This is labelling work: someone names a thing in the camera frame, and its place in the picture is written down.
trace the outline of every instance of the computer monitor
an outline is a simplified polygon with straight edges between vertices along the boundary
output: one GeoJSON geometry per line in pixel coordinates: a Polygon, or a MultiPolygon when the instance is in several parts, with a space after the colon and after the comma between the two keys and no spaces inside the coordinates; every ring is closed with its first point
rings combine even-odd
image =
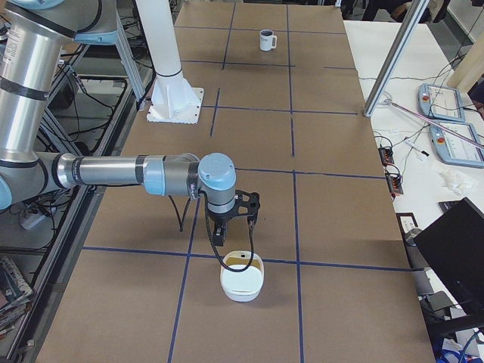
{"type": "Polygon", "coordinates": [[[414,241],[474,327],[484,326],[484,213],[464,198],[414,241]]]}

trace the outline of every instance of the white cup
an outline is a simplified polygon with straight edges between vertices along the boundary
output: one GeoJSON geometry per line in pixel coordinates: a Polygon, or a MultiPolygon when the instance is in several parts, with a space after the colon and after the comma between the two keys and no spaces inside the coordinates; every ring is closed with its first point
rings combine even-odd
{"type": "Polygon", "coordinates": [[[269,29],[260,31],[260,50],[270,51],[278,46],[278,37],[274,35],[274,32],[269,29]]]}

